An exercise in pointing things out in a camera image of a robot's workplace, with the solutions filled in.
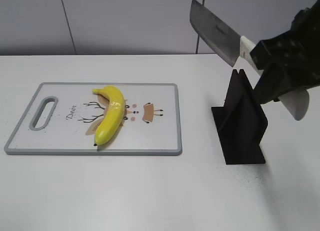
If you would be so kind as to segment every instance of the yellow banana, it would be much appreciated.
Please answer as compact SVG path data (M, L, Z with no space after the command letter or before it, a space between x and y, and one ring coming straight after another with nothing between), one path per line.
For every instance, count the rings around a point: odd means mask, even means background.
M125 99L120 90L114 86L93 89L92 92L109 100L106 116L95 132L94 145L99 146L107 143L119 128L125 113Z

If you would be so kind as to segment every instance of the white cutting board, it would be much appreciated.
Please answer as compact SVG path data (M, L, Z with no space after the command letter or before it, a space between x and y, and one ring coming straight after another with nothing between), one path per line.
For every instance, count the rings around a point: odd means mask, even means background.
M114 138L97 149L93 145L95 130L108 110L108 101L92 94L92 89L107 85L122 92L126 113ZM37 130L31 123L48 97L54 97L56 106L51 116L40 117L48 122ZM4 150L10 155L179 155L182 143L177 85L42 83Z

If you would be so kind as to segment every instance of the cleaver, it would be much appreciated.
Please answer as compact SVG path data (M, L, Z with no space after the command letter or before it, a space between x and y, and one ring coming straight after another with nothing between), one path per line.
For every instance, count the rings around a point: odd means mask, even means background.
M256 46L252 41L239 35L196 0L192 0L189 18L197 34L227 64L233 67L237 59L242 57L260 76L262 75L263 70L257 69L250 55L251 50ZM307 113L310 97L306 89L287 92L278 99L297 121Z

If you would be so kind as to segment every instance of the black stand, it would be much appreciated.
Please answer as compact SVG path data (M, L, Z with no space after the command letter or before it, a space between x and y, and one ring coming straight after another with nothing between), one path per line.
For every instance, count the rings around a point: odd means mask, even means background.
M211 110L227 165L266 163L259 143L268 120L243 69L232 71L223 107Z

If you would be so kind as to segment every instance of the table surface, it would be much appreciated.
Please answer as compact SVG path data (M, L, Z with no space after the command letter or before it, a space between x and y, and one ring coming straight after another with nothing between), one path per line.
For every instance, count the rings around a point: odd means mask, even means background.
M254 86L259 78L239 59ZM266 164L225 165L211 114L232 68L215 54L0 57L0 145L42 82L176 83L179 156L19 156L0 151L3 231L318 231L320 88L302 121L263 105Z

